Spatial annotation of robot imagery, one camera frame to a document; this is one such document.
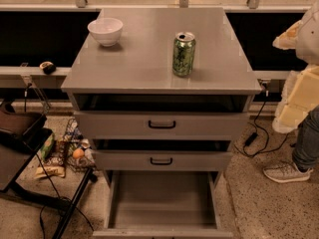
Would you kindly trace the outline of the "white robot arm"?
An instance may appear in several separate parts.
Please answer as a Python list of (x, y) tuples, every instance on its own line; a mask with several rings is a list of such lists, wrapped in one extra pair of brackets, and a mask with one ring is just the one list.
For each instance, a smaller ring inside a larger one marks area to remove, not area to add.
[(272, 46), (294, 50), (296, 57), (306, 63), (300, 73), (289, 73), (275, 111), (273, 129), (288, 133), (297, 129), (319, 105), (319, 2), (316, 1), (299, 21), (277, 36)]

